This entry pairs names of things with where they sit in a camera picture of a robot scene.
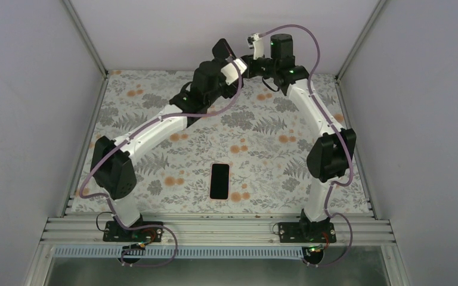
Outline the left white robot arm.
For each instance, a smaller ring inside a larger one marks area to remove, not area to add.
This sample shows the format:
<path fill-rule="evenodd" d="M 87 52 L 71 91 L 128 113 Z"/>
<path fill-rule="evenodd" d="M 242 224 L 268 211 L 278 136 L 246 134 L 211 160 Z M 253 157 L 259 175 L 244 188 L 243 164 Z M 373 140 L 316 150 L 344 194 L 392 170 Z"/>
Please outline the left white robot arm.
<path fill-rule="evenodd" d="M 247 64 L 229 57 L 226 62 L 205 61 L 194 72 L 193 80 L 184 85 L 157 115 L 132 131 L 109 139 L 99 138 L 94 147 L 89 175 L 104 189 L 110 211 L 119 224 L 118 233 L 127 241 L 137 240 L 142 233 L 141 214 L 131 192 L 137 184 L 134 164 L 173 133 L 190 127 L 202 117 L 210 117 L 209 107 L 219 98 L 230 103 L 213 115 L 224 113 L 234 105 L 242 91 Z"/>

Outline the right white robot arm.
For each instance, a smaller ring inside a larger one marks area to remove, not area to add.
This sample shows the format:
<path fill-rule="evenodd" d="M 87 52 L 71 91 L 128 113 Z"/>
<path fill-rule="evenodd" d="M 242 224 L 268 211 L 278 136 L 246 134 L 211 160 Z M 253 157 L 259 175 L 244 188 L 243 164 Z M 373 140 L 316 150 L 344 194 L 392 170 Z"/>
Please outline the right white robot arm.
<path fill-rule="evenodd" d="M 248 37 L 253 54 L 243 58 L 247 64 L 245 76 L 271 78 L 278 91 L 288 97 L 302 113 L 315 136 L 314 145 L 306 158 L 312 176 L 311 191 L 299 222 L 279 223 L 280 241 L 283 243 L 327 240 L 334 231 L 327 204 L 335 179 L 353 171 L 352 158 L 356 133 L 345 129 L 328 112 L 312 86 L 311 74 L 295 63 L 293 39 L 289 34 L 275 34 L 270 38 L 271 55 L 264 55 L 263 36 Z"/>

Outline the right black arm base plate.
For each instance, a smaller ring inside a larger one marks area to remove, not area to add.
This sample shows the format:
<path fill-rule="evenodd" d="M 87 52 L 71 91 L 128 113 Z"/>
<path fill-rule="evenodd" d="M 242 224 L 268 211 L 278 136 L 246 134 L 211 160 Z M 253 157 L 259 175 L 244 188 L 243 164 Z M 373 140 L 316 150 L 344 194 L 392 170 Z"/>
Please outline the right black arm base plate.
<path fill-rule="evenodd" d="M 278 234 L 281 243 L 336 243 L 334 224 L 321 222 L 280 222 Z"/>

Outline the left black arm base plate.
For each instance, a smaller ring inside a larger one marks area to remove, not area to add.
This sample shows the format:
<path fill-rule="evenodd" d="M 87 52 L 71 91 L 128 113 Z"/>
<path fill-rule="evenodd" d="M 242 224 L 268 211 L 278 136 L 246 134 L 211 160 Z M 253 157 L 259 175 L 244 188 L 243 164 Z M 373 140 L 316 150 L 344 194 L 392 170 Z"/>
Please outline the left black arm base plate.
<path fill-rule="evenodd" d="M 159 243 L 162 239 L 163 222 L 143 222 L 142 225 L 160 225 L 158 227 L 147 227 L 138 230 L 123 229 L 117 222 L 108 221 L 104 228 L 104 242 L 122 242 L 122 243 Z"/>

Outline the pink-edged black smartphone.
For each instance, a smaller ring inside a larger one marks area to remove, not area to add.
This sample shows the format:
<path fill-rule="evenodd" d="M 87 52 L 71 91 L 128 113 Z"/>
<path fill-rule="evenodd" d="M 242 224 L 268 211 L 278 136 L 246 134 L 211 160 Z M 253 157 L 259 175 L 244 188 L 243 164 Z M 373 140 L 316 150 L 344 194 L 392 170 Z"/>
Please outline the pink-edged black smartphone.
<path fill-rule="evenodd" d="M 227 200 L 230 189 L 230 165 L 214 163 L 211 166 L 209 198 Z"/>

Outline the black phone case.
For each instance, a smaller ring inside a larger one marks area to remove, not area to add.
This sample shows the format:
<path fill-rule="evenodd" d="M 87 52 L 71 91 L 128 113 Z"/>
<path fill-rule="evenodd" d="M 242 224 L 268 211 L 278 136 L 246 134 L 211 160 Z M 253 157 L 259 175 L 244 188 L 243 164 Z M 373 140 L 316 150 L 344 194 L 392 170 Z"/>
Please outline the black phone case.
<path fill-rule="evenodd" d="M 215 59 L 222 61 L 227 61 L 228 58 L 232 60 L 237 58 L 225 38 L 221 38 L 217 41 L 212 48 L 212 54 Z"/>

